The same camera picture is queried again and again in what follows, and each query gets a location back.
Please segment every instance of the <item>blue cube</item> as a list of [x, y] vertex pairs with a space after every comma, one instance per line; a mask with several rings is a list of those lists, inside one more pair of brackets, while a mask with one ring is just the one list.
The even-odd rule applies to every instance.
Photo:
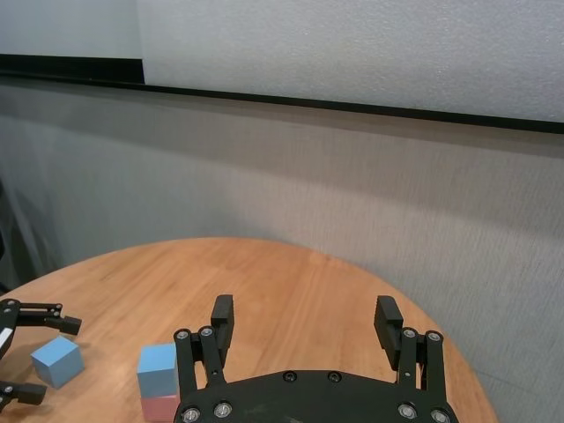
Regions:
[[176, 345], [148, 345], [141, 350], [137, 366], [141, 398], [165, 397], [178, 391]]
[[61, 388], [85, 369], [78, 345], [63, 337], [33, 352], [32, 362], [40, 379], [53, 388]]

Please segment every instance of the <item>bolt head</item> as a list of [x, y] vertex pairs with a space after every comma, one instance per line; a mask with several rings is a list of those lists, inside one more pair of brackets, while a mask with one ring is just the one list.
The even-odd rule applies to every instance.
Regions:
[[417, 417], [417, 412], [412, 405], [409, 404], [401, 404], [397, 410], [399, 411], [399, 415], [405, 417], [406, 419], [412, 420]]
[[438, 333], [435, 333], [435, 332], [429, 332], [429, 334], [427, 336], [432, 341], [440, 341], [441, 340], [441, 335], [439, 335]]
[[329, 374], [327, 375], [327, 377], [329, 378], [330, 381], [332, 381], [333, 383], [339, 383], [341, 382], [342, 376], [339, 372], [329, 372]]
[[231, 414], [232, 410], [233, 407], [229, 403], [219, 403], [215, 406], [215, 409], [213, 410], [213, 414], [215, 414], [216, 417], [223, 419], [227, 417], [229, 414]]
[[282, 377], [286, 382], [295, 382], [298, 379], [298, 375], [295, 372], [285, 372]]
[[189, 408], [182, 414], [182, 423], [192, 423], [200, 418], [200, 411], [197, 408]]
[[431, 417], [437, 423], [450, 423], [449, 415], [443, 410], [432, 410]]

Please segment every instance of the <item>pink cube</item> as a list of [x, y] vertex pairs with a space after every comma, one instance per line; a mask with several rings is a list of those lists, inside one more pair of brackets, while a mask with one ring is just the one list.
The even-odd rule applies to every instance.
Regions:
[[141, 398], [141, 408], [145, 421], [152, 423], [174, 420], [176, 409], [180, 404], [178, 395], [167, 395], [166, 397]]

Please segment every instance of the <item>black stripe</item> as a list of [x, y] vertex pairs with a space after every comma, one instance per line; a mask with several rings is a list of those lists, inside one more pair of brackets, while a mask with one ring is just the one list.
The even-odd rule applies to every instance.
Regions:
[[0, 55], [0, 74], [143, 84], [141, 59]]
[[[9, 58], [16, 58], [10, 63]], [[212, 97], [216, 99], [256, 101], [270, 104], [324, 108], [346, 112], [367, 113], [423, 119], [438, 122], [454, 122], [467, 125], [488, 126], [511, 130], [532, 130], [552, 134], [564, 134], [564, 122], [515, 119], [510, 117], [468, 115], [464, 113], [438, 112], [416, 108], [392, 108], [370, 104], [345, 103], [341, 101], [295, 99], [273, 95], [227, 93], [221, 91], [173, 88], [145, 85], [141, 59], [103, 59], [89, 57], [12, 56], [0, 55], [0, 75], [21, 78], [40, 78], [58, 82], [127, 88], [156, 93], [173, 93]]]

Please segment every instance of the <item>cube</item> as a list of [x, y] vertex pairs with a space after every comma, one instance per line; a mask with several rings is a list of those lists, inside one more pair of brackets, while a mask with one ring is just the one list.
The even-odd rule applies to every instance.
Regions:
[[178, 392], [176, 345], [148, 345], [141, 350], [137, 365], [141, 398], [167, 397]]
[[176, 409], [180, 404], [178, 395], [166, 397], [141, 398], [141, 408], [146, 421], [170, 423], [174, 420]]
[[53, 388], [61, 388], [85, 368], [78, 345], [63, 337], [32, 352], [32, 362], [39, 378]]

